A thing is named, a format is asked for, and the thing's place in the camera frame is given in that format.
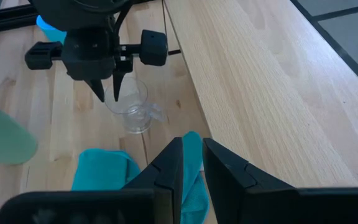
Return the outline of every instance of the black metal frame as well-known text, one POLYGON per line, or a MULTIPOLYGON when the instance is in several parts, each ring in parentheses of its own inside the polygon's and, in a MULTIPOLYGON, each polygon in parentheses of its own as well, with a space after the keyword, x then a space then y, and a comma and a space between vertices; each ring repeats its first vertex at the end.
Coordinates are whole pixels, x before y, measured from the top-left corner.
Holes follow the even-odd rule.
MULTIPOLYGON (((135 4, 152 0, 137 0, 135 4)), ((38 12, 32 4, 0 9, 0 32, 33 26, 37 20, 38 12)))
MULTIPOLYGON (((203 162, 218 223, 358 223, 358 188, 297 189, 208 138, 203 162)), ((179 224, 183 172, 175 138, 121 190, 22 194, 2 206, 0 224, 179 224)))

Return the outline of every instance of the wooden table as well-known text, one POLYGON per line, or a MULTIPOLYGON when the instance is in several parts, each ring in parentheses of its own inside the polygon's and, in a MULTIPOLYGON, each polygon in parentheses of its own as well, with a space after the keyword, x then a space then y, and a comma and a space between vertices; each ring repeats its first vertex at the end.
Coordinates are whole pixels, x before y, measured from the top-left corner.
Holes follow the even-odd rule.
MULTIPOLYGON (((5 0, 2 7, 27 4, 5 0)), ((140 43, 142 29, 165 32, 162 1, 133 6, 121 28, 123 44, 140 43)), ((178 44, 166 21, 170 50, 178 44)), ((78 155, 88 148, 125 149, 144 169, 177 136, 189 130, 209 136, 198 99, 181 54, 163 67, 137 59, 134 72, 149 88, 149 101, 160 105, 165 123, 155 122, 144 134, 126 134, 116 117, 84 82, 74 82, 64 65, 31 71, 24 54, 37 41, 47 41, 37 27, 0 33, 0 108, 33 133, 39 147, 21 166, 0 165, 0 207, 9 198, 35 190, 70 190, 78 155)), ((112 80, 105 80, 104 86, 112 80)))
POLYGON ((358 186, 358 77, 289 0, 165 0, 212 137, 297 187, 358 186))

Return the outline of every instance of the black knob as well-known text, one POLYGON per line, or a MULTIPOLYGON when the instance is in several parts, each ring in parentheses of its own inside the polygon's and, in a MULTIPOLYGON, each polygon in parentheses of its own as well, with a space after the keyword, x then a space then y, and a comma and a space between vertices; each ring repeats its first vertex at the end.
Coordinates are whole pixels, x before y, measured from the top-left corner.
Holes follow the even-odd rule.
POLYGON ((52 60, 58 60, 62 52, 60 42, 37 42, 24 56, 31 70, 46 70, 52 67, 52 60))
POLYGON ((165 65, 168 55, 167 36, 151 30, 142 31, 140 61, 145 65, 165 65))

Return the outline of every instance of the cup handle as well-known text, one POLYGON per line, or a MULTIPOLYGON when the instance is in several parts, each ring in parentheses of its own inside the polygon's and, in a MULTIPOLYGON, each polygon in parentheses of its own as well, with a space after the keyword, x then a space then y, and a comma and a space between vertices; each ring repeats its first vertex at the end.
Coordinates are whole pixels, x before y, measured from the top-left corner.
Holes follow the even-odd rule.
POLYGON ((162 109, 159 105, 155 103, 149 104, 149 115, 161 122, 164 122, 166 120, 165 114, 162 112, 162 109))

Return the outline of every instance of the blue towel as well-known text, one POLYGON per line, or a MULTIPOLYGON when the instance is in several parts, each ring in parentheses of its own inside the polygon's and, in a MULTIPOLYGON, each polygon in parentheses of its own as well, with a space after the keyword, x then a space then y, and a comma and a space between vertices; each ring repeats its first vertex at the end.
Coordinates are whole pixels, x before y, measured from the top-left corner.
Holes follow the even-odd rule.
MULTIPOLYGON (((202 140, 196 132, 183 137, 182 224, 201 224, 209 209, 203 178, 202 140)), ((119 190, 140 170, 124 151, 88 149, 80 154, 72 190, 119 190)))
POLYGON ((60 41, 62 44, 65 43, 65 38, 67 35, 67 32, 60 31, 53 26, 47 24, 41 16, 37 16, 37 25, 39 28, 42 29, 44 34, 48 37, 48 39, 52 42, 54 41, 60 41))

